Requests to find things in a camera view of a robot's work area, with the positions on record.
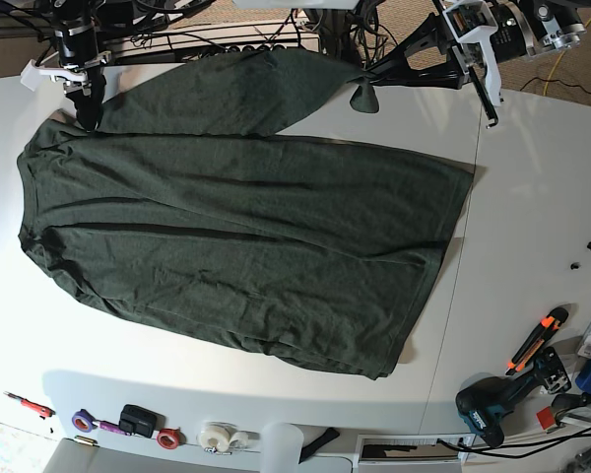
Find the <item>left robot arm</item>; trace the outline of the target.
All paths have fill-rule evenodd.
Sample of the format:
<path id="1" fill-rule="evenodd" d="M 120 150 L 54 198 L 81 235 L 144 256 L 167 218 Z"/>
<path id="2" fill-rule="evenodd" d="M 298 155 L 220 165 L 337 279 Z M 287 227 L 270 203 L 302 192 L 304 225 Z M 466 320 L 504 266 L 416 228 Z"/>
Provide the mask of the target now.
<path id="1" fill-rule="evenodd" d="M 378 87 L 459 90 L 472 84 L 498 124 L 499 65 L 570 49 L 586 33 L 577 8 L 561 1 L 436 1 L 427 18 L 368 68 Z"/>

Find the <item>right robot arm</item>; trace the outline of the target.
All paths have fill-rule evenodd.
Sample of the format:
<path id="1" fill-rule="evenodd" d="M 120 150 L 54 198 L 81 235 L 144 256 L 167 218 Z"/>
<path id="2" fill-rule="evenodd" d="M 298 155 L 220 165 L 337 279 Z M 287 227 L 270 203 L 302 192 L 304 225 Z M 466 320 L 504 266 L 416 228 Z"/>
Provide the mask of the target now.
<path id="1" fill-rule="evenodd" d="M 21 73 L 21 83 L 35 90 L 44 79 L 63 83 L 65 97 L 76 109 L 76 118 L 87 131 L 98 128 L 103 115 L 106 79 L 103 68 L 111 53 L 101 42 L 122 34 L 133 25 L 129 1 L 50 1 L 53 36 L 51 45 L 58 53 L 58 66 L 45 67 L 32 60 Z"/>

